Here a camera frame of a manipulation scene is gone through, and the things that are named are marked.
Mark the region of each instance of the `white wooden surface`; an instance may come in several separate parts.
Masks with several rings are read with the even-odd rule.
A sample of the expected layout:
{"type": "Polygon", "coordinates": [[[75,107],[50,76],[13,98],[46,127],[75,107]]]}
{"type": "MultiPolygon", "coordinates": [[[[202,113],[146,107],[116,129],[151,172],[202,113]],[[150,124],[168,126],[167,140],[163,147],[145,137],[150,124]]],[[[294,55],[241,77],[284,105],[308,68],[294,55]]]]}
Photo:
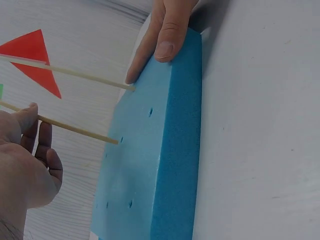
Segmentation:
{"type": "MultiPolygon", "coordinates": [[[[134,6],[150,11],[151,4],[140,0],[134,6]]],[[[113,9],[97,0],[0,0],[0,45],[42,29],[52,65],[122,82],[143,17],[122,10],[121,4],[113,9]]],[[[0,61],[5,101],[18,107],[37,102],[46,117],[107,134],[119,89],[64,74],[54,76],[62,100],[0,61]]],[[[88,240],[104,143],[56,127],[53,131],[52,145],[64,167],[63,185],[49,206],[28,212],[25,239],[88,240]]]]}
{"type": "Polygon", "coordinates": [[[320,238],[319,12],[233,0],[204,44],[194,240],[320,238]]]}

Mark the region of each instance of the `fingernail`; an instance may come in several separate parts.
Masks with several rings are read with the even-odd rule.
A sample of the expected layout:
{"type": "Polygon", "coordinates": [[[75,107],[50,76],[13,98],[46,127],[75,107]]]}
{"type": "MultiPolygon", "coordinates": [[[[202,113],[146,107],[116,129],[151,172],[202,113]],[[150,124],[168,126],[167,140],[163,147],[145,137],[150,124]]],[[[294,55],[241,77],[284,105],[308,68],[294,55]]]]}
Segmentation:
{"type": "Polygon", "coordinates": [[[132,83],[133,83],[132,77],[126,76],[126,78],[125,78],[125,83],[126,83],[126,84],[132,84],[132,83]]]}
{"type": "Polygon", "coordinates": [[[29,104],[29,108],[34,108],[36,106],[37,106],[37,104],[35,102],[32,102],[32,103],[29,104]]]}
{"type": "Polygon", "coordinates": [[[155,50],[154,56],[159,59],[167,58],[171,56],[174,50],[174,45],[171,42],[163,41],[155,50]]]}

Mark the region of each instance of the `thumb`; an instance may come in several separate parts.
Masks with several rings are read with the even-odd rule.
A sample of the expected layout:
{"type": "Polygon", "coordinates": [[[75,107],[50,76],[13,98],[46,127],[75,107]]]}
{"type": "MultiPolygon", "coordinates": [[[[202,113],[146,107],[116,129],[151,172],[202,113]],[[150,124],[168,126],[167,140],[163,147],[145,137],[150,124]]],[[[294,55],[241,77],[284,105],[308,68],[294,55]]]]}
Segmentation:
{"type": "Polygon", "coordinates": [[[38,105],[31,103],[28,108],[21,109],[12,114],[20,125],[21,133],[31,128],[38,118],[38,105]]]}
{"type": "Polygon", "coordinates": [[[155,59],[161,63],[171,61],[183,46],[194,7],[186,6],[185,1],[168,2],[154,53],[155,59]]]}

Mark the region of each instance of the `wood grain texture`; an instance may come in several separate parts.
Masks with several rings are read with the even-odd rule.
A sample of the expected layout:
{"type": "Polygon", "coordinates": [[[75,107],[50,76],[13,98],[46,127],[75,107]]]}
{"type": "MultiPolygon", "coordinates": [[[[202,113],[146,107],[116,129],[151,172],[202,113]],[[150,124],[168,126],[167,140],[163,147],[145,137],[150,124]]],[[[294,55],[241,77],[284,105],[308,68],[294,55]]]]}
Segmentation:
{"type": "MultiPolygon", "coordinates": [[[[147,2],[135,7],[149,4],[141,8],[146,11],[147,2]]],[[[0,45],[42,29],[52,65],[118,83],[125,78],[140,29],[126,14],[94,0],[0,0],[0,22],[0,45]]],[[[119,89],[57,72],[54,77],[62,99],[0,62],[4,101],[19,108],[37,102],[41,115],[106,135],[119,89]]],[[[63,162],[63,185],[51,204],[28,211],[25,239],[88,240],[104,143],[53,127],[52,147],[63,162]]]]}

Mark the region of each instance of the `finger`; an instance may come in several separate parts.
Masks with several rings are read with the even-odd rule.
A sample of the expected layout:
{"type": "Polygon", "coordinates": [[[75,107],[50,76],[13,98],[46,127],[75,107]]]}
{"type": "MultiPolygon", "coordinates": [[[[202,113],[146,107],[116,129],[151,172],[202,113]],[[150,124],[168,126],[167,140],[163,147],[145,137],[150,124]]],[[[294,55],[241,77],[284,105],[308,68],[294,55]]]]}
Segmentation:
{"type": "Polygon", "coordinates": [[[47,152],[51,149],[52,143],[52,126],[46,122],[42,122],[39,128],[38,147],[36,148],[34,157],[40,160],[45,167],[48,167],[47,152]]]}
{"type": "Polygon", "coordinates": [[[21,132],[24,134],[26,130],[38,119],[38,105],[31,103],[28,108],[21,109],[12,114],[20,125],[21,132]]]}
{"type": "Polygon", "coordinates": [[[126,84],[133,84],[137,80],[147,61],[156,49],[158,35],[165,17],[165,6],[163,5],[163,2],[160,2],[161,1],[155,1],[149,27],[135,52],[132,64],[127,72],[125,79],[126,84]]]}
{"type": "Polygon", "coordinates": [[[155,59],[161,63],[171,61],[185,41],[191,11],[196,1],[168,0],[165,2],[165,16],[160,30],[155,59]]]}
{"type": "Polygon", "coordinates": [[[13,116],[5,111],[0,111],[0,140],[1,143],[21,143],[20,124],[13,116]]]}
{"type": "Polygon", "coordinates": [[[28,150],[31,154],[34,150],[35,141],[38,133],[38,120],[24,132],[21,138],[21,146],[28,150]]]}
{"type": "Polygon", "coordinates": [[[63,173],[64,173],[62,162],[57,152],[52,148],[46,152],[46,159],[49,167],[49,173],[52,177],[52,180],[55,184],[57,191],[59,192],[62,186],[63,173]]]}

